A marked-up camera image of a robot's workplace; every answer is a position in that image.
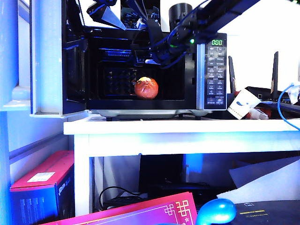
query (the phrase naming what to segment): table leg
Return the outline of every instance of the table leg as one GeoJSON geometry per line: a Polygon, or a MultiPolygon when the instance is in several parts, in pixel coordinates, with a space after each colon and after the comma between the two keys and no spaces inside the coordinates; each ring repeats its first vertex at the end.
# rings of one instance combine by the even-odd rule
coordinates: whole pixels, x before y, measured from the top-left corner
{"type": "Polygon", "coordinates": [[[88,151],[89,135],[74,135],[76,216],[92,212],[92,160],[88,151]]]}

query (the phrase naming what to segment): microwave button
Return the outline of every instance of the microwave button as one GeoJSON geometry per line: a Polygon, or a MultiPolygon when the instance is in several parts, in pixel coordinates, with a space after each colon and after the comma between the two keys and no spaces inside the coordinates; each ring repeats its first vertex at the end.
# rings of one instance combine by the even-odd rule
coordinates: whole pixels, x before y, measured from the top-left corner
{"type": "Polygon", "coordinates": [[[223,73],[216,73],[217,78],[224,78],[224,72],[223,73]]]}
{"type": "Polygon", "coordinates": [[[214,66],[216,66],[216,62],[215,62],[215,61],[209,61],[209,62],[207,63],[207,65],[208,65],[209,67],[214,67],[214,66]]]}
{"type": "Polygon", "coordinates": [[[208,90],[207,95],[215,95],[215,91],[214,90],[208,90]]]}
{"type": "Polygon", "coordinates": [[[218,52],[223,52],[223,51],[225,51],[225,47],[217,47],[217,51],[218,52]]]}
{"type": "Polygon", "coordinates": [[[217,90],[216,95],[224,95],[224,91],[223,90],[217,90]]]}
{"type": "Polygon", "coordinates": [[[223,105],[224,104],[224,99],[221,97],[217,97],[216,98],[216,104],[217,105],[223,105]]]}
{"type": "Polygon", "coordinates": [[[208,85],[214,85],[214,84],[215,84],[215,81],[212,80],[212,79],[208,79],[208,80],[207,80],[207,84],[208,84],[208,85]]]}
{"type": "Polygon", "coordinates": [[[216,80],[216,84],[217,85],[224,85],[224,80],[216,80]]]}
{"type": "Polygon", "coordinates": [[[217,53],[218,57],[224,57],[225,56],[225,51],[221,51],[217,53]]]}
{"type": "Polygon", "coordinates": [[[216,73],[207,73],[207,78],[216,78],[216,73]]]}
{"type": "Polygon", "coordinates": [[[217,50],[218,50],[218,47],[208,46],[207,49],[208,49],[209,51],[217,51],[217,50]]]}
{"type": "Polygon", "coordinates": [[[214,97],[207,98],[207,104],[208,105],[215,105],[216,104],[216,99],[214,97]]]}
{"type": "Polygon", "coordinates": [[[216,58],[214,57],[208,57],[208,62],[215,62],[216,61],[216,58]]]}
{"type": "Polygon", "coordinates": [[[215,89],[216,89],[216,86],[215,86],[215,85],[208,85],[208,86],[207,86],[207,89],[208,89],[208,90],[215,90],[215,89]]]}
{"type": "Polygon", "coordinates": [[[216,62],[215,63],[217,67],[222,67],[224,66],[224,62],[216,62]]]}
{"type": "Polygon", "coordinates": [[[208,73],[215,73],[216,71],[217,71],[217,68],[213,68],[213,67],[208,67],[207,68],[208,73]]]}
{"type": "Polygon", "coordinates": [[[212,56],[214,56],[215,55],[215,52],[214,51],[208,51],[208,56],[210,56],[210,57],[212,57],[212,56]]]}
{"type": "Polygon", "coordinates": [[[216,68],[216,73],[224,73],[224,68],[216,68]]]}
{"type": "Polygon", "coordinates": [[[224,85],[217,85],[217,90],[224,90],[224,85]]]}
{"type": "Polygon", "coordinates": [[[217,58],[216,58],[216,61],[217,61],[217,62],[224,62],[224,57],[217,57],[217,58]]]}

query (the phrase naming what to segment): microwave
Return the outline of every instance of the microwave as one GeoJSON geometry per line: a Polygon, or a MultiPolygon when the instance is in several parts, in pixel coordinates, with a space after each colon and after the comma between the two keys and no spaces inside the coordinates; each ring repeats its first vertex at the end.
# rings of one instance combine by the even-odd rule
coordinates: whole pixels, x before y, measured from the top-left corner
{"type": "MultiPolygon", "coordinates": [[[[106,118],[147,119],[180,114],[201,117],[227,109],[226,34],[218,33],[205,44],[194,43],[191,53],[161,68],[144,63],[151,57],[147,48],[132,50],[136,43],[147,46],[146,29],[132,24],[125,30],[87,26],[83,2],[88,1],[32,0],[32,116],[66,117],[89,111],[106,118]],[[135,94],[141,77],[158,83],[154,99],[139,99],[135,94]]],[[[122,17],[128,8],[118,2],[122,17]]],[[[159,22],[161,1],[147,3],[147,12],[155,12],[159,22]]]]}

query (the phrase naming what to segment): microwave base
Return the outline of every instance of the microwave base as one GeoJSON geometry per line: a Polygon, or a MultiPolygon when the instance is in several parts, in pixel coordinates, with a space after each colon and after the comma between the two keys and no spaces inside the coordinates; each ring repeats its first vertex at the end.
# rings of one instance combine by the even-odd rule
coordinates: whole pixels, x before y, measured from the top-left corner
{"type": "Polygon", "coordinates": [[[212,111],[198,109],[180,109],[180,110],[91,110],[92,114],[100,114],[110,118],[120,120],[147,120],[147,119],[171,119],[180,114],[191,114],[195,117],[205,116],[212,111]]]}

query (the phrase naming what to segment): magenta book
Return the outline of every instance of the magenta book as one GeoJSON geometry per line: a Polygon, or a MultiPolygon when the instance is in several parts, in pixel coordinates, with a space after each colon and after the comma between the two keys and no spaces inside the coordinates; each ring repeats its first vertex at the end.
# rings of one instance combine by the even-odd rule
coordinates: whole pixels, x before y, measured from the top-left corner
{"type": "Polygon", "coordinates": [[[175,223],[181,225],[194,225],[191,205],[188,199],[178,202],[166,202],[164,204],[145,208],[122,215],[100,219],[89,225],[156,225],[161,223],[175,223]]]}
{"type": "Polygon", "coordinates": [[[160,223],[194,225],[196,218],[193,195],[184,192],[51,222],[47,225],[156,225],[160,223]]]}

